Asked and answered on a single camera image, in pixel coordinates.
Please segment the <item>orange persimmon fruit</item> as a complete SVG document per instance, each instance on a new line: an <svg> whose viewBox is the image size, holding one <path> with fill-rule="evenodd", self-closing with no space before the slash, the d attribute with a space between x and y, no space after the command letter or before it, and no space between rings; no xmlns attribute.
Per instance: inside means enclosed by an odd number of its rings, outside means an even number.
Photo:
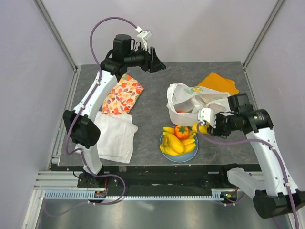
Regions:
<svg viewBox="0 0 305 229"><path fill-rule="evenodd" d="M177 125L174 128L174 135L180 140L186 139L190 135L189 127Z"/></svg>

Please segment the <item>large yellow banana bunch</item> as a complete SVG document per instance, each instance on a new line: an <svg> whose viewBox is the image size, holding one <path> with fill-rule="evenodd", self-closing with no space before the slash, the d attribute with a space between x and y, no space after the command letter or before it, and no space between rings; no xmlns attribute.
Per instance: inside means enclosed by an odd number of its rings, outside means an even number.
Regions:
<svg viewBox="0 0 305 229"><path fill-rule="evenodd" d="M195 138L189 138L189 139L186 139L186 140L180 140L183 145L185 146L185 152L183 154L178 154L176 153L173 149L171 149L169 146L168 146L168 143L166 142L166 140L163 139L162 137L162 141L161 141L161 144L160 144L160 150L165 153L165 154L168 154L170 156L181 156L181 155L184 155L186 153L189 153L191 152L192 150L194 150L196 148L196 143L195 143Z"/></svg>

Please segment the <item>white plastic bag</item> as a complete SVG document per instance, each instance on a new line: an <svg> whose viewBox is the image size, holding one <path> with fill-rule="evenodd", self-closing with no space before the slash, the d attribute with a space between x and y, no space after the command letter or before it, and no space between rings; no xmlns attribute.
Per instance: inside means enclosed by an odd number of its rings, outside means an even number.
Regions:
<svg viewBox="0 0 305 229"><path fill-rule="evenodd" d="M175 125L192 126L198 122L198 111L211 108L215 113L229 112L227 92L206 87L189 87L183 83L174 83L167 88L167 108L170 120ZM183 109L188 113L177 113Z"/></svg>

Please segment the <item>small yellow banana bunch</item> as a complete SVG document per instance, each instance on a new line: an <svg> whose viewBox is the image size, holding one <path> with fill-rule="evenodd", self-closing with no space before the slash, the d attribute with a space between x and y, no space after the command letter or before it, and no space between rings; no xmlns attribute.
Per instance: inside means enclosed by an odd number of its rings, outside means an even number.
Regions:
<svg viewBox="0 0 305 229"><path fill-rule="evenodd" d="M175 127L167 127L167 126L165 126L165 127L163 127L163 131L165 133L170 133L170 134L174 135L174 128ZM190 128L189 128L189 130L190 130L190 135L186 139L194 138L194 136L195 136L195 132L193 132Z"/></svg>

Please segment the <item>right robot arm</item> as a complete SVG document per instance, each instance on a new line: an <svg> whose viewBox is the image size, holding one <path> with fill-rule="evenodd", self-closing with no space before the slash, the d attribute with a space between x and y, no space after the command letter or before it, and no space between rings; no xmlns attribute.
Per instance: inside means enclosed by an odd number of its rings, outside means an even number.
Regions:
<svg viewBox="0 0 305 229"><path fill-rule="evenodd" d="M198 120L208 124L207 132L212 136L226 138L232 131L242 131L246 139L240 144L250 143L264 181L259 181L238 165L228 165L218 176L222 187L239 187L253 200L254 208L263 218L293 213L304 207L305 193L292 179L279 151L274 125L269 113L255 110L247 94L227 98L229 111L215 113L204 108Z"/></svg>

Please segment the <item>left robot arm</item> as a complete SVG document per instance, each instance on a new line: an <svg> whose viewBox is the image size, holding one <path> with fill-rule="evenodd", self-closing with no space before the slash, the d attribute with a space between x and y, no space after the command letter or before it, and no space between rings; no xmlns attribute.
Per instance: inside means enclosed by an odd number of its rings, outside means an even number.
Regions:
<svg viewBox="0 0 305 229"><path fill-rule="evenodd" d="M113 48L102 62L97 63L99 70L85 96L73 110L65 110L63 113L68 139L76 144L73 152L81 154L83 168L89 173L88 182L93 187L101 187L105 181L104 175L99 173L102 163L97 150L101 132L94 123L102 102L129 67L139 66L150 73L166 69L157 57L155 48L147 45L151 36L149 30L141 31L137 35L140 43L137 45L129 35L116 35Z"/></svg>

